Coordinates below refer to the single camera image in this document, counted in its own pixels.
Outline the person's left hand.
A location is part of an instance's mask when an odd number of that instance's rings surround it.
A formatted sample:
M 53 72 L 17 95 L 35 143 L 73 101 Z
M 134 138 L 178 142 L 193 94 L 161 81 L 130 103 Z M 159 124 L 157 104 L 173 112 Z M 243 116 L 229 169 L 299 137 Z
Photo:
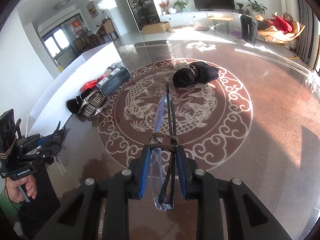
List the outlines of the person's left hand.
M 16 181 L 8 177 L 5 179 L 5 182 L 5 192 L 12 202 L 20 203 L 24 201 L 24 195 L 31 199 L 35 199 L 37 196 L 36 180 L 33 175 Z

